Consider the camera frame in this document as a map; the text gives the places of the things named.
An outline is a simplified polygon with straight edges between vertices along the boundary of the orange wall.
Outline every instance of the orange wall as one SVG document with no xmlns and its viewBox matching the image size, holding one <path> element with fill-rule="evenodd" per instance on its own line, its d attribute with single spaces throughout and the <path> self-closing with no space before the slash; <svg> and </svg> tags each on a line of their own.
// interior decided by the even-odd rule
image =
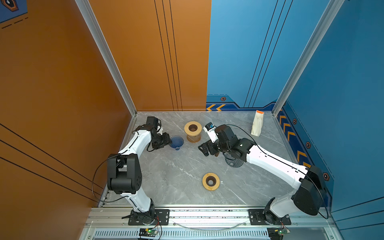
<svg viewBox="0 0 384 240">
<path fill-rule="evenodd" d="M 27 4 L 0 25 L 0 239 L 77 239 L 131 116 L 75 1 Z"/>
<path fill-rule="evenodd" d="M 210 0 L 90 0 L 138 111 L 205 110 Z"/>
</svg>

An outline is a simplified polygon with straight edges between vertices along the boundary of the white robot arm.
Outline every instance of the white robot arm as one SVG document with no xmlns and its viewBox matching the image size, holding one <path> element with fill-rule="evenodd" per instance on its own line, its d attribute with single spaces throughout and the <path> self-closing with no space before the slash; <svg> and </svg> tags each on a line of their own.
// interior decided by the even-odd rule
<svg viewBox="0 0 384 240">
<path fill-rule="evenodd" d="M 153 150 L 163 148 L 171 143 L 169 134 L 162 133 L 161 121 L 155 117 L 148 117 L 145 125 L 138 126 L 134 136 L 127 146 L 107 161 L 107 187 L 120 194 L 132 205 L 131 215 L 146 217 L 148 222 L 154 219 L 153 201 L 147 197 L 141 187 L 142 174 L 139 157 L 144 149 L 152 143 Z"/>
<path fill-rule="evenodd" d="M 227 152 L 234 158 L 264 168 L 294 188 L 290 193 L 268 202 L 264 209 L 268 224 L 277 224 L 282 217 L 299 210 L 317 215 L 325 195 L 325 182 L 319 168 L 298 165 L 268 152 L 249 139 L 238 139 L 228 125 L 215 127 L 210 122 L 205 125 L 204 131 L 210 137 L 209 141 L 199 146 L 205 156 Z"/>
</svg>

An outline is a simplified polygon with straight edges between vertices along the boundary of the vent grille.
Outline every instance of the vent grille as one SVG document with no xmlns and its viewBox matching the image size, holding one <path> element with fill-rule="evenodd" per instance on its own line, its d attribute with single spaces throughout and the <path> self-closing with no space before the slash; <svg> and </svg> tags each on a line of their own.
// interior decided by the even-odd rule
<svg viewBox="0 0 384 240">
<path fill-rule="evenodd" d="M 122 230 L 118 228 L 100 228 L 95 231 L 94 237 L 137 237 L 137 230 Z"/>
<path fill-rule="evenodd" d="M 137 239 L 138 230 L 123 228 L 98 228 L 94 238 Z M 270 239 L 266 228 L 241 228 L 229 231 L 202 231 L 180 228 L 163 228 L 162 240 L 170 239 Z"/>
</svg>

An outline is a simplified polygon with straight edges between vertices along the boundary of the gray marble surface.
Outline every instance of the gray marble surface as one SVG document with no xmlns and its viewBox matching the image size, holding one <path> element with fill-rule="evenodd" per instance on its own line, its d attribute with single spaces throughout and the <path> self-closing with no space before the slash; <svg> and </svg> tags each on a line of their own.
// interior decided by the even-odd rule
<svg viewBox="0 0 384 240">
<path fill-rule="evenodd" d="M 181 136 L 184 145 L 180 150 L 166 146 L 153 152 L 144 150 L 139 161 L 143 175 L 142 188 L 155 205 L 164 204 L 244 204 L 265 206 L 272 197 L 282 196 L 292 187 L 266 170 L 244 163 L 239 168 L 226 164 L 224 156 L 205 157 L 197 146 L 209 140 L 202 131 L 202 138 L 197 143 L 186 139 L 184 126 L 189 121 L 197 121 L 202 126 L 212 122 L 214 125 L 234 124 L 251 132 L 254 111 L 205 111 L 205 112 L 138 112 L 136 125 L 144 124 L 148 116 L 155 116 L 162 121 L 163 132 L 172 136 Z M 248 136 L 240 129 L 232 127 L 238 138 Z M 255 141 L 266 150 L 290 159 L 283 139 L 273 121 L 271 112 L 265 112 L 262 132 Z M 202 178 L 213 172 L 220 178 L 220 186 L 215 191 L 203 187 Z M 106 200 L 121 197 L 109 192 Z M 128 204 L 121 199 L 108 205 Z"/>
</svg>

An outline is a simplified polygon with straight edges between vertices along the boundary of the black mounting bracket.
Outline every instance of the black mounting bracket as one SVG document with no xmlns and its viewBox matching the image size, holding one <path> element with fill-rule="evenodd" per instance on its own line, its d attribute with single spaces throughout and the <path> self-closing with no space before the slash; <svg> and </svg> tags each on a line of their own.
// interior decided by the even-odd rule
<svg viewBox="0 0 384 240">
<path fill-rule="evenodd" d="M 169 209 L 155 209 L 155 220 L 150 224 L 145 224 L 150 220 L 150 217 L 144 215 L 133 215 L 129 218 L 128 225 L 130 226 L 155 226 L 157 224 L 157 218 L 159 217 L 160 224 L 162 226 L 166 226 L 169 223 Z"/>
<path fill-rule="evenodd" d="M 266 221 L 266 217 L 264 216 L 263 211 L 263 209 L 248 209 L 248 215 L 251 225 L 269 225 Z M 285 215 L 284 217 L 282 217 L 281 221 L 284 225 L 292 224 L 289 215 Z"/>
</svg>

